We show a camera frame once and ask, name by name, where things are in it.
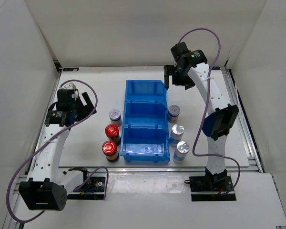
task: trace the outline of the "side panel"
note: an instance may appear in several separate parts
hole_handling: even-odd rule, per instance
[[[7,0],[0,8],[0,228],[8,182],[35,147],[57,75],[25,2]]]
[[[232,71],[286,213],[286,0],[268,0]]]
[[[170,52],[187,31],[218,33],[223,66],[239,53],[266,0],[26,0],[63,67],[173,63]],[[216,39],[199,31],[185,38],[211,62]]]

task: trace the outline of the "silver can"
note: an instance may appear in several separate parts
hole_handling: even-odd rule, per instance
[[[170,123],[176,123],[178,120],[179,114],[180,114],[180,107],[178,107],[177,105],[171,105],[170,108],[168,108],[167,120]]]
[[[182,163],[189,150],[190,146],[187,144],[187,142],[179,142],[174,152],[173,161],[175,163]]]
[[[109,118],[110,118],[111,124],[121,126],[123,123],[122,118],[121,118],[121,112],[117,109],[113,109],[109,112]]]
[[[177,144],[181,141],[183,133],[184,133],[183,126],[178,124],[173,125],[170,138],[168,139],[168,143],[170,144],[170,146],[176,147]]]

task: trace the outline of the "blue tray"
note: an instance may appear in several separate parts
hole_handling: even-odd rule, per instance
[[[127,80],[121,156],[125,161],[170,161],[166,89],[160,80]]]

